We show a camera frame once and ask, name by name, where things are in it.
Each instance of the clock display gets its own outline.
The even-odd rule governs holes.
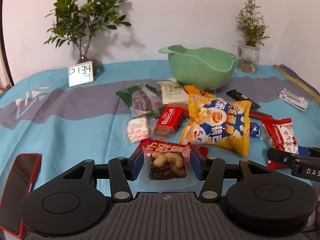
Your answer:
[[[77,64],[68,68],[69,86],[73,87],[93,81],[92,61]]]

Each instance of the blue candy wrapper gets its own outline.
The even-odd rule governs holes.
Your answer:
[[[261,136],[260,126],[255,122],[251,122],[250,123],[250,138],[260,138],[260,136]]]

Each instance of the silver screw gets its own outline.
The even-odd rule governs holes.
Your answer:
[[[216,198],[218,196],[218,194],[214,191],[205,191],[202,193],[202,196],[204,198],[210,199],[210,198]]]
[[[117,199],[126,199],[130,196],[130,194],[126,191],[119,191],[115,193],[115,198]]]

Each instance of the green bowl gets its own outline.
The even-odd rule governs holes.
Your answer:
[[[175,78],[183,85],[201,90],[215,90],[225,85],[235,70],[239,57],[214,48],[186,49],[174,45],[159,50],[168,54]]]

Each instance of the red phone case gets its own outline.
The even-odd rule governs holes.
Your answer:
[[[35,182],[36,182],[36,178],[37,178],[37,176],[38,176],[38,173],[39,173],[39,170],[40,170],[40,166],[41,166],[41,155],[38,154],[38,153],[21,153],[21,154],[19,154],[18,156],[21,156],[21,155],[37,155],[37,156],[38,156],[38,158],[37,158],[37,160],[36,160],[36,162],[35,162],[35,165],[34,165],[34,167],[33,167],[33,171],[32,171],[32,173],[31,173],[30,179],[29,179],[29,183],[28,183],[28,186],[27,186],[27,189],[26,189],[26,194],[25,194],[25,196],[26,196],[26,195],[29,194],[30,184],[32,183],[32,185],[34,186],[34,184],[35,184]],[[26,234],[26,228],[25,228],[25,226],[24,226],[24,224],[23,224],[22,219],[21,219],[21,222],[20,222],[20,230],[19,230],[19,234],[18,234],[18,235],[16,235],[15,233],[10,232],[10,231],[9,231],[8,229],[6,229],[6,228],[3,228],[1,225],[0,225],[0,228],[1,228],[2,230],[4,230],[4,231],[8,232],[10,235],[12,235],[12,236],[14,236],[14,237],[17,237],[17,238],[19,238],[19,239],[22,239],[22,238],[25,236],[25,234]]]

